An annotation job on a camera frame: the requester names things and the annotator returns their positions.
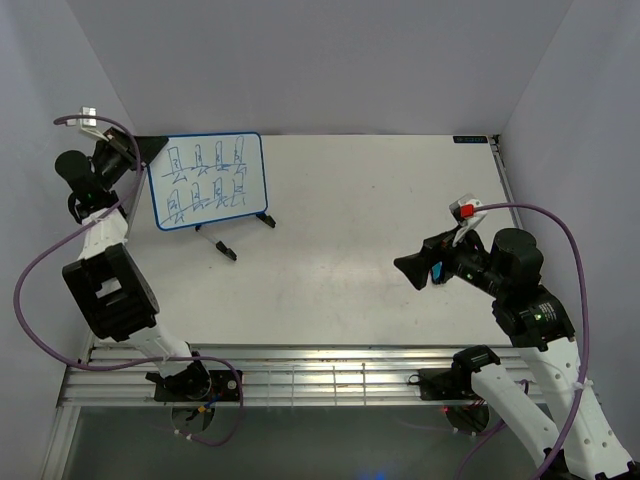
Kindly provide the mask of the blue bone-shaped whiteboard eraser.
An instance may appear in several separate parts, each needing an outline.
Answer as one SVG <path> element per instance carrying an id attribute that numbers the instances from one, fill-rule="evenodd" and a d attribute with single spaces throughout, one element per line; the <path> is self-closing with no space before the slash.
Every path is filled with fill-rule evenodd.
<path id="1" fill-rule="evenodd" d="M 434 285 L 441 285 L 446 282 L 443 263 L 438 262 L 431 268 L 431 280 Z"/>

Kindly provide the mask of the blue-framed whiteboard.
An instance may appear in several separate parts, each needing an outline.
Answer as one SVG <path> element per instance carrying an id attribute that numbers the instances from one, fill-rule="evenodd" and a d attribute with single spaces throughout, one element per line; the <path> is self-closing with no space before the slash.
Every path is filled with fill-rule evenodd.
<path id="1" fill-rule="evenodd" d="M 256 132 L 173 135 L 147 167 L 156 226 L 173 231 L 268 209 Z"/>

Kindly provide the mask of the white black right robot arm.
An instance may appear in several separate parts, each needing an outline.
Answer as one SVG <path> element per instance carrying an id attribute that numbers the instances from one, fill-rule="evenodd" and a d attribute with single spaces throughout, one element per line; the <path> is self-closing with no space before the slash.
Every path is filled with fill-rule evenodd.
<path id="1" fill-rule="evenodd" d="M 446 379 L 464 397 L 484 399 L 526 448 L 542 479 L 636 479 L 639 466 L 614 434 L 583 365 L 575 329 L 560 300 L 540 282 L 542 252 L 516 228 L 498 231 L 486 250 L 474 232 L 424 240 L 394 265 L 423 289 L 458 277 L 493 299 L 492 314 L 526 363 L 547 405 L 541 410 L 485 345 L 458 352 Z"/>

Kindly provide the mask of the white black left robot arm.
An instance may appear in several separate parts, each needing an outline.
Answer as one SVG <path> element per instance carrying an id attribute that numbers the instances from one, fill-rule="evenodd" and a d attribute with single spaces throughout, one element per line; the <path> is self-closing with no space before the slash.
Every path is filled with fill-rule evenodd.
<path id="1" fill-rule="evenodd" d="M 68 150 L 56 158 L 55 171 L 71 189 L 68 209 L 86 229 L 78 259 L 63 267 L 62 276 L 99 339 L 135 347 L 156 365 L 150 381 L 199 400 L 210 392 L 212 376 L 187 342 L 157 322 L 159 304 L 126 248 L 129 225 L 114 190 L 127 171 L 149 165 L 167 142 L 165 136 L 128 138 L 111 128 L 92 155 Z"/>

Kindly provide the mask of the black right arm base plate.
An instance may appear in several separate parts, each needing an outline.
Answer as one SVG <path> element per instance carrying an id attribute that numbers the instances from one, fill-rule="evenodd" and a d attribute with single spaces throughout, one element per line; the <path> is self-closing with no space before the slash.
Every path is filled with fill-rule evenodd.
<path id="1" fill-rule="evenodd" d="M 471 388 L 471 376 L 452 369 L 419 369 L 408 377 L 407 385 L 416 387 L 424 401 L 481 399 Z"/>

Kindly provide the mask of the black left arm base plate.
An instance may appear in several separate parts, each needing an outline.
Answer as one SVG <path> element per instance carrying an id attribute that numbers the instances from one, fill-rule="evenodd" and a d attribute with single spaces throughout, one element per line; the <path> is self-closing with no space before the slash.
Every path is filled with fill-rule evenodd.
<path id="1" fill-rule="evenodd" d="M 153 399 L 157 402 L 239 402 L 240 381 L 229 370 L 209 370 L 209 379 L 195 385 L 168 386 L 159 373 L 148 372 L 145 379 L 155 385 Z"/>

